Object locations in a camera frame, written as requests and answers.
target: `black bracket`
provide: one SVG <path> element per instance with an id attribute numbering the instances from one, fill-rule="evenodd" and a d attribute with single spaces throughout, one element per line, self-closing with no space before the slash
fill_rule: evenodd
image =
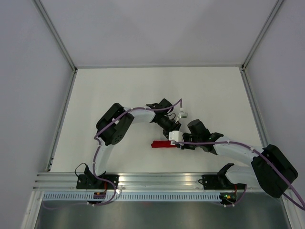
<path id="1" fill-rule="evenodd" d="M 111 181 L 115 188 L 118 187 L 119 184 L 119 175 L 117 174 L 106 174 L 103 173 L 98 176 L 99 178 L 103 178 Z M 113 186 L 107 182 L 98 180 L 89 170 L 89 167 L 86 166 L 84 174 L 78 175 L 76 189 L 107 189 L 113 190 Z"/>
<path id="2" fill-rule="evenodd" d="M 217 174 L 202 175 L 202 185 L 204 190 L 235 190 L 244 189 L 245 184 L 232 184 L 225 176 L 226 171 L 233 166 L 233 163 L 225 165 Z"/>

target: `white wall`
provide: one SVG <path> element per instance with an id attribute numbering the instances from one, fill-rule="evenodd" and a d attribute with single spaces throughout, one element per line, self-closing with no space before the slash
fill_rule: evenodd
<path id="1" fill-rule="evenodd" d="M 42 0 L 81 67 L 241 64 L 276 0 Z"/>
<path id="2" fill-rule="evenodd" d="M 296 167 L 305 198 L 305 1 L 285 1 L 247 69 L 270 143 Z"/>
<path id="3" fill-rule="evenodd" d="M 20 227 L 71 69 L 31 0 L 0 3 L 0 227 Z"/>

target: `white backdrop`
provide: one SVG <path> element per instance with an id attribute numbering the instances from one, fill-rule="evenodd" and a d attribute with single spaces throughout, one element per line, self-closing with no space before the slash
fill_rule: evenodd
<path id="1" fill-rule="evenodd" d="M 79 69 L 52 165 L 52 172 L 72 172 L 91 163 L 97 143 L 95 125 L 113 103 L 137 107 L 175 103 L 183 98 L 188 117 L 182 131 L 199 118 L 211 132 L 260 145 L 251 108 L 237 67 Z M 135 124 L 115 146 L 108 172 L 216 172 L 233 160 L 202 149 L 151 148 L 165 140 L 157 124 Z"/>
<path id="2" fill-rule="evenodd" d="M 276 0 L 41 0 L 76 66 L 242 64 Z"/>

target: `small white object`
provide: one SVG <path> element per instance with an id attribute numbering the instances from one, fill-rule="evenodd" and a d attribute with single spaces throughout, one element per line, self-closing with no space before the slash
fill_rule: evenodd
<path id="1" fill-rule="evenodd" d="M 168 140 L 171 141 L 171 145 L 175 145 L 175 142 L 183 142 L 183 132 L 178 130 L 171 131 L 168 135 Z"/>

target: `gray panel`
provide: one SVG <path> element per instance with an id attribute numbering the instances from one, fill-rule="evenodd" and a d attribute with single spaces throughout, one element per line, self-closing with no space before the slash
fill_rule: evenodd
<path id="1" fill-rule="evenodd" d="M 47 201 L 63 207 L 71 201 Z M 283 204 L 265 194 L 246 194 L 234 208 L 203 202 L 114 202 L 100 207 L 41 208 L 36 229 L 287 229 Z"/>
<path id="2" fill-rule="evenodd" d="M 271 144 L 295 166 L 305 198 L 305 1 L 285 1 L 247 68 Z"/>
<path id="3" fill-rule="evenodd" d="M 30 0 L 1 1 L 0 21 L 0 225 L 17 229 L 46 166 L 71 69 Z"/>
<path id="4" fill-rule="evenodd" d="M 241 64 L 276 0 L 42 0 L 78 67 Z"/>

